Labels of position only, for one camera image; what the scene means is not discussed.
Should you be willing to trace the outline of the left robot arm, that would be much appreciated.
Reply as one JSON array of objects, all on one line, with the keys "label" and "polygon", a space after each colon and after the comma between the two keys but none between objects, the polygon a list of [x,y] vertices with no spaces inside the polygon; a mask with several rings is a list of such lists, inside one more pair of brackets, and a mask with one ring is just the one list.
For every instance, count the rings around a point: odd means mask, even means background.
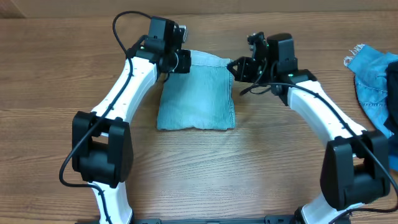
[{"label": "left robot arm", "polygon": [[99,223],[133,223],[126,180],[134,153],[130,124],[147,91],[162,73],[188,73],[191,53],[182,49],[187,28],[176,22],[150,17],[148,34],[129,49],[123,71],[100,104],[89,113],[79,111],[72,121],[72,151],[68,163],[80,173],[80,187],[91,188],[100,210]]}]

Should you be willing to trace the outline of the light blue denim shorts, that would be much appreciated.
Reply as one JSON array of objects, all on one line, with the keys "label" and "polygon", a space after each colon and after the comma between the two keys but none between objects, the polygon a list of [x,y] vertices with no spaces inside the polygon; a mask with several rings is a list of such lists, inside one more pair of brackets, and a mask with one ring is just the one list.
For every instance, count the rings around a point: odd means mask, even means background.
[{"label": "light blue denim shorts", "polygon": [[157,129],[227,130],[236,127],[230,58],[191,50],[189,73],[173,73],[164,83]]}]

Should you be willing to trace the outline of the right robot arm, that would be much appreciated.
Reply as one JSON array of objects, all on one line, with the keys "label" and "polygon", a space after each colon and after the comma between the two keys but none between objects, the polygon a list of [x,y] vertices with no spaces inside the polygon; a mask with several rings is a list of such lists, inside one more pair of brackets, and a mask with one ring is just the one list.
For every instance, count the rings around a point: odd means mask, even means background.
[{"label": "right robot arm", "polygon": [[271,92],[298,113],[325,146],[321,194],[292,215],[268,215],[266,223],[349,223],[353,212],[397,189],[389,172],[387,139],[368,131],[342,112],[309,70],[298,68],[294,40],[288,33],[248,37],[252,55],[228,64],[248,92]]}]

